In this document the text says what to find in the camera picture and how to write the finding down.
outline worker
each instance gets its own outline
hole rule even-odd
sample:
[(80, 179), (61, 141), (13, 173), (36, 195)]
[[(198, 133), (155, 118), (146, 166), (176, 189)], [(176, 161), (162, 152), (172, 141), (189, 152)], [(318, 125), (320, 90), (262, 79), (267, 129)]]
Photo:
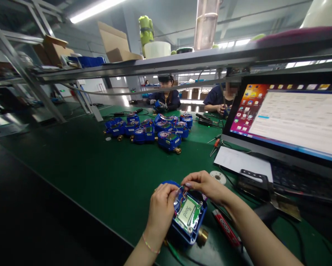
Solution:
[(225, 91), (220, 85), (215, 86), (211, 89), (203, 103), (205, 104), (204, 110), (208, 112), (218, 112), (220, 115), (224, 115), (226, 109), (231, 109), (234, 103), (234, 99), (237, 93), (237, 85), (230, 85), (229, 82), (221, 84)]
[[(172, 74), (159, 75), (160, 88), (170, 88), (174, 80)], [(158, 112), (174, 111), (181, 106), (180, 95), (177, 90), (166, 90), (155, 92), (150, 96), (150, 104), (155, 105), (159, 101), (160, 106), (156, 108)]]
[[(242, 199), (226, 186), (220, 185), (206, 171), (187, 175), (181, 185), (186, 190), (202, 192), (229, 212), (254, 265), (302, 266)], [(175, 214), (173, 202), (178, 192), (178, 187), (171, 184), (161, 184), (155, 189), (150, 200), (146, 229), (125, 266), (153, 265)]]

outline green workbench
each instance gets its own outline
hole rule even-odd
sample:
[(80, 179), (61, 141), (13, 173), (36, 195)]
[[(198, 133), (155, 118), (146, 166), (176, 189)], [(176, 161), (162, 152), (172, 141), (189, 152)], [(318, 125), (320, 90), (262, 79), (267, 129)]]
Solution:
[[(110, 106), (102, 109), (101, 114), (106, 116), (135, 109)], [(179, 116), (181, 113), (174, 111), (168, 115)], [(215, 155), (209, 157), (214, 142), (207, 142), (221, 133), (220, 128), (193, 122), (189, 137), (180, 145), (180, 155), (166, 152), (156, 143), (137, 145), (127, 138), (121, 142), (116, 139), (106, 141), (103, 130), (103, 122), (98, 123), (92, 115), (82, 115), (61, 125), (0, 138), (0, 143), (133, 246), (145, 228), (151, 194), (161, 182), (174, 180), (180, 183), (191, 172), (218, 170), (213, 164)], [(209, 232), (205, 246), (200, 248), (195, 244), (188, 254), (207, 265), (244, 264), (220, 231), (211, 213), (213, 209), (209, 204), (203, 221)], [(306, 221), (298, 223), (297, 228), (303, 238), (307, 265), (332, 265), (332, 255), (324, 245), (323, 237)], [(301, 259), (298, 236), (288, 221), (278, 218), (273, 230)], [(178, 265), (165, 247), (157, 262), (160, 265)]]

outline computer monitor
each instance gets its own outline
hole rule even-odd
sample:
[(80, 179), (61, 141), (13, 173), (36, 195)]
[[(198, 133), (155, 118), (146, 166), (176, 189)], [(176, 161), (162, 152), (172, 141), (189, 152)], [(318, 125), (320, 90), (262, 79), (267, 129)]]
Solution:
[(332, 72), (243, 77), (222, 139), (332, 178)]

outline paper sheet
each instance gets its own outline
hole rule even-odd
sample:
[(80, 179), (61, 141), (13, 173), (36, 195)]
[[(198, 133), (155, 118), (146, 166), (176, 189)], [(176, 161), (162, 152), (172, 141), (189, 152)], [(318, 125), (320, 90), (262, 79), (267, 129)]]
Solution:
[(273, 183), (271, 164), (268, 161), (256, 158), (241, 151), (220, 147), (214, 163), (240, 173), (241, 169), (256, 174), (266, 175), (268, 181)]

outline screwdriver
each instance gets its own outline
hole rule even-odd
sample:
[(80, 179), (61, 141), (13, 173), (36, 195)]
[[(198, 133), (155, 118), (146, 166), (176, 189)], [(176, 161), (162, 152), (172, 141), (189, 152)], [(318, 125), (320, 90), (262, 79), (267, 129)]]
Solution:
[(221, 137), (221, 134), (219, 134), (218, 136), (216, 136), (215, 138), (213, 138), (211, 141), (209, 141), (209, 142), (212, 142), (213, 140), (215, 140), (215, 139), (220, 139), (220, 137)]
[(220, 143), (220, 139), (217, 139), (217, 141), (214, 144), (214, 148), (213, 148), (212, 152), (210, 153), (209, 157), (211, 157), (213, 155), (213, 153), (217, 150), (219, 143)]

